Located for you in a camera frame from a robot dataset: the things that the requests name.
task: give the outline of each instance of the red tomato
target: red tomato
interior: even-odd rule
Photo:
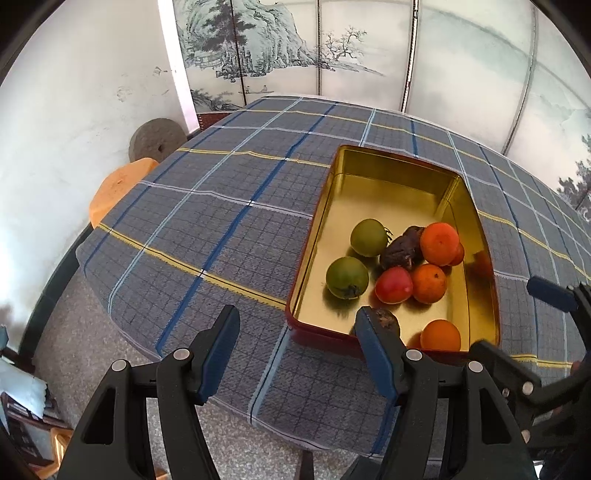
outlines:
[[[449,262],[450,267],[455,267],[464,261],[464,246],[460,242],[457,245],[456,256]]]
[[[375,283],[375,295],[384,303],[408,300],[413,294],[413,279],[402,267],[392,267],[380,275]]]

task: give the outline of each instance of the brown dried fruit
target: brown dried fruit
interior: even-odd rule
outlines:
[[[400,266],[412,270],[423,261],[421,253],[421,235],[425,230],[421,226],[410,226],[406,231],[394,239],[379,256],[379,264],[387,270]]]
[[[396,335],[400,336],[400,325],[398,324],[398,319],[395,314],[386,309],[372,308],[372,310],[376,314],[376,317],[378,317],[379,324],[382,327],[386,330],[391,330]]]

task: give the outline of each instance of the metal screw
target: metal screw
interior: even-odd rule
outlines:
[[[407,350],[407,358],[409,360],[420,360],[421,358],[423,358],[423,354],[421,352],[419,352],[418,350]]]
[[[173,357],[175,357],[176,360],[185,360],[186,358],[189,358],[189,355],[191,355],[191,352],[186,348],[179,348],[173,353]]]
[[[468,364],[468,368],[476,374],[479,374],[484,369],[482,364],[480,362],[476,362],[475,360],[472,360],[472,362]]]
[[[534,384],[532,382],[525,382],[523,387],[521,387],[521,391],[524,395],[529,397],[534,391]]]
[[[127,362],[125,360],[115,360],[111,368],[115,372],[121,372],[125,367],[127,367]]]

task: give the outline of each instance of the stone millstone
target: stone millstone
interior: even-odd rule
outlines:
[[[187,141],[181,126],[168,118],[155,118],[139,127],[129,142],[129,161],[153,158],[159,163]]]

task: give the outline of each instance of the round table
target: round table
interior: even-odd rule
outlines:
[[[402,152],[464,178],[491,250],[501,348],[544,382],[565,376],[584,354],[574,322],[525,285],[532,275],[588,280],[587,223],[478,143],[400,113],[318,98],[269,96],[227,116],[138,183],[79,247],[84,275],[125,337],[157,359],[233,304],[241,332],[213,400],[304,448],[383,454],[397,409],[363,361],[294,343],[284,316],[342,144]]]

